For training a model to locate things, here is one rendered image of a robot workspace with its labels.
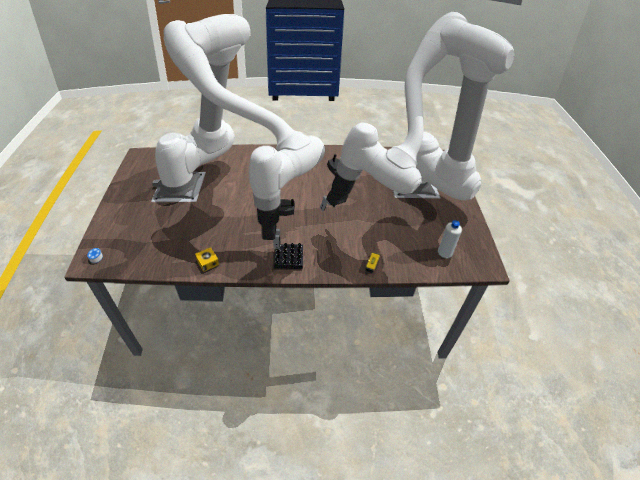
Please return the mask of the white bottle with blue cap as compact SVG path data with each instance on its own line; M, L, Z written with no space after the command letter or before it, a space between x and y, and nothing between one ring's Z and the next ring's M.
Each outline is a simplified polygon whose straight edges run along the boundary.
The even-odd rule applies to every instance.
M458 239L462 232L460 223L456 220L446 225L438 253L443 258L450 258L453 255Z

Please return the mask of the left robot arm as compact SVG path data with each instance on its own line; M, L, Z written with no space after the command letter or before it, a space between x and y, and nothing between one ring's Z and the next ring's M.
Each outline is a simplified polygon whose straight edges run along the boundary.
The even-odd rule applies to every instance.
M447 54L460 58L464 76L450 145L442 151L434 136L423 134L422 81ZM433 185L452 198L471 200L481 187L472 151L489 83L513 60L514 49L501 35L469 24L458 12L442 16L426 33L406 73L405 141L387 150L374 126L359 123L345 139L341 162L368 172L400 195L434 195Z

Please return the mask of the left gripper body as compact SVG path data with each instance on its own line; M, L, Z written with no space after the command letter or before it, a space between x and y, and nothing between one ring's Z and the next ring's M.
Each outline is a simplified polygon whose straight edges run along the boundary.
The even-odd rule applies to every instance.
M333 159L327 162L328 169L335 175L331 191L326 198L332 206L346 202L348 194L351 192L355 181L360 177L362 172L362 170L354 170L346 167L341 162L341 159L337 159L336 156L337 155L334 154Z

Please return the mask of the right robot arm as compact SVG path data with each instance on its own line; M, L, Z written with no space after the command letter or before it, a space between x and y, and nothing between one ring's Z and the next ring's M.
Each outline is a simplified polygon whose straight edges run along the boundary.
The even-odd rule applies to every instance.
M294 131L277 115L226 90L230 62L249 37L248 22L234 14L187 24L176 20L165 26L168 54L202 94L200 118L191 134L168 133L157 142L155 160L160 179L152 185L161 187L158 199L193 198L200 173L192 172L233 145L234 132L222 120L223 109L268 128L277 139L276 149L261 146L251 154L249 180L256 197L276 197L288 181L323 159L325 147L319 138Z

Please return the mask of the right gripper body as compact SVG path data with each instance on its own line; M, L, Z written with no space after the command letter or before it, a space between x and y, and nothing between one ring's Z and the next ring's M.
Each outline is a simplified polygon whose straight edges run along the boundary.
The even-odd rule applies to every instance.
M289 216L294 214L294 199L281 199L280 193L271 199L260 199L253 194L254 205L257 208L258 222L262 226L263 240L275 239L277 228L276 224L279 222L279 216Z

